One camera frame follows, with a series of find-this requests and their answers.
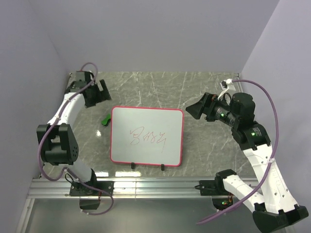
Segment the green whiteboard eraser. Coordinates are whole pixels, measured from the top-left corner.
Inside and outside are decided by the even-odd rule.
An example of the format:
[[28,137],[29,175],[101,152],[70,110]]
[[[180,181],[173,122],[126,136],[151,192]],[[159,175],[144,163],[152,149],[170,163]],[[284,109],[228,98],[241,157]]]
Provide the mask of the green whiteboard eraser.
[[106,117],[101,121],[101,124],[107,127],[110,122],[111,122],[111,115],[107,114]]

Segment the pink framed whiteboard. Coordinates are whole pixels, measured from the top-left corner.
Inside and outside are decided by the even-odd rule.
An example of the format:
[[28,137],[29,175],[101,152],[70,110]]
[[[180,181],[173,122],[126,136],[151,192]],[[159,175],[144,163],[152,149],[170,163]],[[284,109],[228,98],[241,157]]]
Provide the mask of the pink framed whiteboard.
[[180,109],[115,106],[110,159],[123,164],[180,166],[183,129]]

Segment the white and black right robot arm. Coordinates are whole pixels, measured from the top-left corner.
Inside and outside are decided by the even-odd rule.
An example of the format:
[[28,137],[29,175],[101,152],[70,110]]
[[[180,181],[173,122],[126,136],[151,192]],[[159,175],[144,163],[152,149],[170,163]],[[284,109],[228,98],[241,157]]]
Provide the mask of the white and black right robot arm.
[[194,119],[205,115],[207,122],[218,120],[228,125],[260,182],[261,193],[258,193],[231,169],[216,173],[212,185],[200,181],[195,188],[202,196],[212,192],[228,195],[228,200],[215,205],[216,209],[238,207],[240,203],[232,201],[235,196],[250,210],[262,233],[272,233],[308,217],[307,208],[297,203],[282,178],[266,129],[254,120],[255,103],[251,95],[235,93],[227,103],[224,97],[205,93],[198,102],[186,107],[186,111]]

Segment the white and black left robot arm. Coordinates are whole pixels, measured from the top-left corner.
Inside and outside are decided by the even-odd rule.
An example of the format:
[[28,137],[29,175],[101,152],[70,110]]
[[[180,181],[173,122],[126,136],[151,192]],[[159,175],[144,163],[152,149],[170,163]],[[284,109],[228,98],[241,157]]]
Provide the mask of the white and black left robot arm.
[[96,194],[99,184],[94,170],[78,158],[79,146],[72,127],[83,107],[93,107],[111,99],[105,81],[96,78],[91,71],[77,71],[56,114],[36,130],[37,160],[43,177],[55,182],[64,174],[69,175],[72,187],[85,196]]

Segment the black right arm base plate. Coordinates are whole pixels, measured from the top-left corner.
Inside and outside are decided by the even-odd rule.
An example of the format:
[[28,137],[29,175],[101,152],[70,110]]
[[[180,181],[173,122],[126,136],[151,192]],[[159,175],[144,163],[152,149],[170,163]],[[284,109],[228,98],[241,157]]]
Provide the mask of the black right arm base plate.
[[224,189],[224,185],[215,180],[200,180],[194,187],[199,190],[201,196],[228,196],[229,192]]

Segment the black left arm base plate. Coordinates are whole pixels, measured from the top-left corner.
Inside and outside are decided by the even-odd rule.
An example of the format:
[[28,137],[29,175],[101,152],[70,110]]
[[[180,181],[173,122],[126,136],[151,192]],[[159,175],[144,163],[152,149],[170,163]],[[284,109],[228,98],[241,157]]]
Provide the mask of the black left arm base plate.
[[99,190],[101,196],[108,196],[113,194],[114,182],[113,181],[97,181],[95,187],[88,188],[81,183],[73,182],[70,187],[69,196],[71,197],[91,197],[99,196]]

